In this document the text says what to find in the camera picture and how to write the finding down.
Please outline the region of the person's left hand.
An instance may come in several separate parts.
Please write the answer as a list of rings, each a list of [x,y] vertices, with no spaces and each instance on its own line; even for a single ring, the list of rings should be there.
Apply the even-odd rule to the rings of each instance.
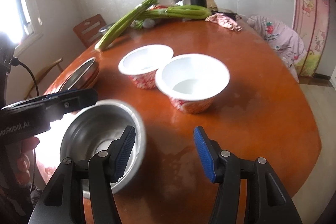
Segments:
[[[19,185],[26,185],[30,182],[30,160],[27,153],[35,149],[39,142],[39,139],[35,136],[22,141],[21,155],[17,160],[18,172],[15,174]]]

